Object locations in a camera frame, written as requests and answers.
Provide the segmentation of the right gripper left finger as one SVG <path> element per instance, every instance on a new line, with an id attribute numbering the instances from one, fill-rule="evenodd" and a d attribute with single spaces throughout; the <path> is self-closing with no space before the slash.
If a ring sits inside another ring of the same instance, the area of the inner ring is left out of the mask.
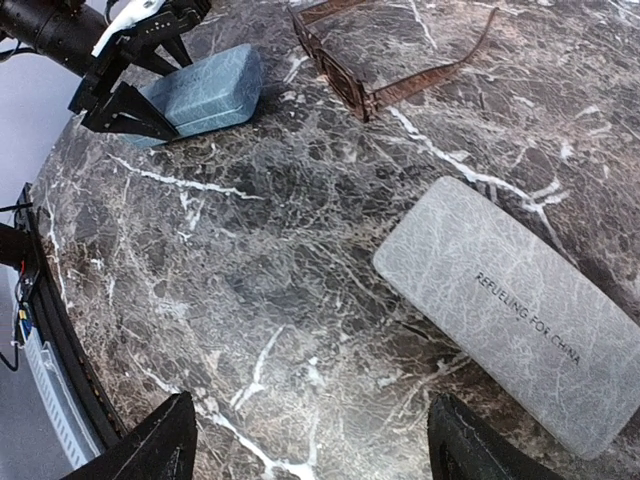
<path id="1" fill-rule="evenodd" d="M 119 443 L 66 477 L 191 480 L 197 438 L 193 398 L 183 391 L 168 397 Z"/>

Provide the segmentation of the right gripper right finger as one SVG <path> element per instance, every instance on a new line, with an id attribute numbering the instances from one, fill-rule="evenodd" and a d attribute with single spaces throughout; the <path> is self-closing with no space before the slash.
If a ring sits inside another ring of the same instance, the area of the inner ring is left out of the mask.
<path id="1" fill-rule="evenodd" d="M 440 394 L 428 412 L 428 447 L 435 479 L 559 479 L 511 445 L 453 394 Z"/>

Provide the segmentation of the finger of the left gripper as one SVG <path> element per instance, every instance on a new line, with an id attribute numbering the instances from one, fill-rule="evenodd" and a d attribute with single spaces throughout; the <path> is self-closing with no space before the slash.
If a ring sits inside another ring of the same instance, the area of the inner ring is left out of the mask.
<path id="1" fill-rule="evenodd" d="M 97 133 L 139 135 L 174 140 L 178 130 L 135 87 L 122 82 L 84 115 L 82 124 Z"/>
<path id="2" fill-rule="evenodd" d="M 144 44 L 144 68 L 148 71 L 158 75 L 169 75 L 178 70 L 176 66 L 156 53 L 158 46 L 162 46 L 181 68 L 193 64 L 193 60 L 179 35 L 166 38 L 160 38 L 157 35 L 145 35 Z"/>

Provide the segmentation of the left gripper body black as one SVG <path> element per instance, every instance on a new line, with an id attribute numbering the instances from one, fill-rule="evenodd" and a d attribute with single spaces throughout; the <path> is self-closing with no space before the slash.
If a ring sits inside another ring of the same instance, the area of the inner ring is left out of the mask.
<path id="1" fill-rule="evenodd" d="M 156 53 L 164 41 L 162 20 L 146 19 L 114 32 L 91 61 L 69 109 L 84 115 L 160 115 L 139 90 L 117 82 L 131 65 L 164 76 L 165 60 Z"/>

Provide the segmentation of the blue-grey glasses case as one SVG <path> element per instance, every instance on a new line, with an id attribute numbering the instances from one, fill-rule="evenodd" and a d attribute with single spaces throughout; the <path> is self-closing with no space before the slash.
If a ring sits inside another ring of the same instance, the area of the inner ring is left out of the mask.
<path id="1" fill-rule="evenodd" d="M 260 54 L 241 44 L 141 88 L 180 140 L 247 122 L 263 87 Z"/>

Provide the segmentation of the beige glasses case teal lining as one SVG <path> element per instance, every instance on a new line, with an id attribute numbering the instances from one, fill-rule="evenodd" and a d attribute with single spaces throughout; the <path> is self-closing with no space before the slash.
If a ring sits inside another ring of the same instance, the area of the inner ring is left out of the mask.
<path id="1" fill-rule="evenodd" d="M 602 454 L 638 410 L 638 325 L 462 181 L 435 181 L 373 264 L 573 454 Z"/>

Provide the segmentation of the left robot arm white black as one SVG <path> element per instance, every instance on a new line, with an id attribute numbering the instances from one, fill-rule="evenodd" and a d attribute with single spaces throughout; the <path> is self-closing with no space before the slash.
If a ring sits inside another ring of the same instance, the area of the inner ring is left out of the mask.
<path id="1" fill-rule="evenodd" d="M 93 132 L 178 138 L 177 128 L 138 89 L 121 81 L 131 65 L 161 76 L 189 66 L 182 34 L 209 1 L 132 1 L 112 21 L 83 1 L 4 1 L 1 37 L 16 53 L 45 56 L 79 76 L 69 109 Z"/>

